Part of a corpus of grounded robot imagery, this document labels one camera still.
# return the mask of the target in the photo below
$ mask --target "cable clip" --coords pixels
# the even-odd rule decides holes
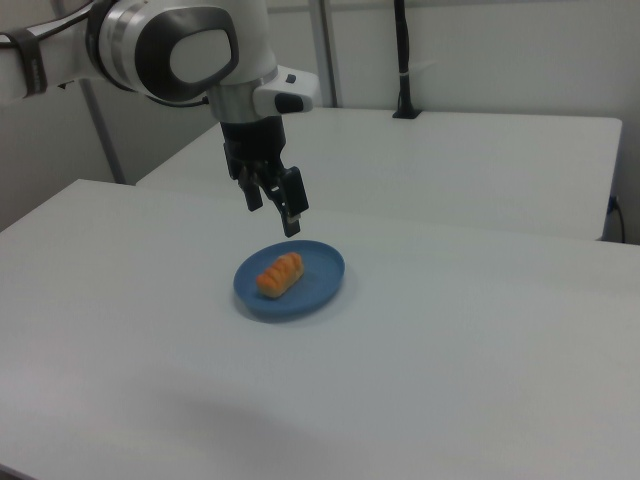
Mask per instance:
[[[22,71],[27,85],[27,94],[24,98],[38,95],[47,91],[47,75],[44,71],[40,41],[26,28],[0,32],[11,40],[18,49],[22,60]]]

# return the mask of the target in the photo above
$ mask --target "white table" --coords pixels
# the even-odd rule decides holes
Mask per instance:
[[[78,182],[0,234],[0,463],[39,480],[637,479],[636,247],[312,210],[291,323],[241,201]]]
[[[284,117],[311,208],[593,240],[621,123],[606,118],[318,109]],[[219,126],[138,185],[242,198]]]

